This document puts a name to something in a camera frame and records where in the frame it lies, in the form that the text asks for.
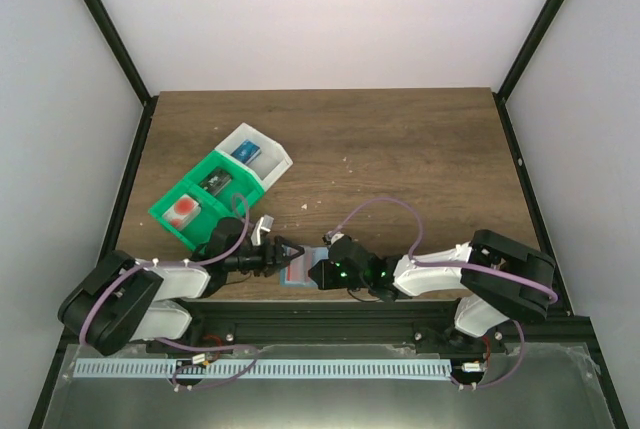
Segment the blue leather card holder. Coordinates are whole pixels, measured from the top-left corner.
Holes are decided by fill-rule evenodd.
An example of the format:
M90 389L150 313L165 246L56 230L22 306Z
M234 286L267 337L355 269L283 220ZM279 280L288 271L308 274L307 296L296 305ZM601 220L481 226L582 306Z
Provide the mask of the blue leather card holder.
M304 253L295 257L280 271L280 285L284 287L316 288L317 284L310 279L308 271L319 261L328 256L325 246L304 246Z

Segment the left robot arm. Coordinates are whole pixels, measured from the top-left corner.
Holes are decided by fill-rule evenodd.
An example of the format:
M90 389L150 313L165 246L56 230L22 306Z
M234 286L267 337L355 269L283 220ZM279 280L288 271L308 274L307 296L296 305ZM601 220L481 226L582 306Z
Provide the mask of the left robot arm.
M184 336L195 316L180 301L203 299L233 272L270 277L296 262L305 248L271 237L272 219L256 224L225 217L209 240L177 262L136 259L114 250L61 303L57 318L81 344L110 356L128 343Z

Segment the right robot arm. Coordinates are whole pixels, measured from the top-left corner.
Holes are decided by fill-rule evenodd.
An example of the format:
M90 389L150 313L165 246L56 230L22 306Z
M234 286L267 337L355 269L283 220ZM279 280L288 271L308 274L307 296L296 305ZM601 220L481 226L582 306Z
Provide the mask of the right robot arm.
M508 321L537 324L559 299L552 288L550 256L488 229L446 251L379 257L340 233L328 255L308 270L320 290L365 290L384 302L435 291L467 290L453 316L453 329L480 338Z

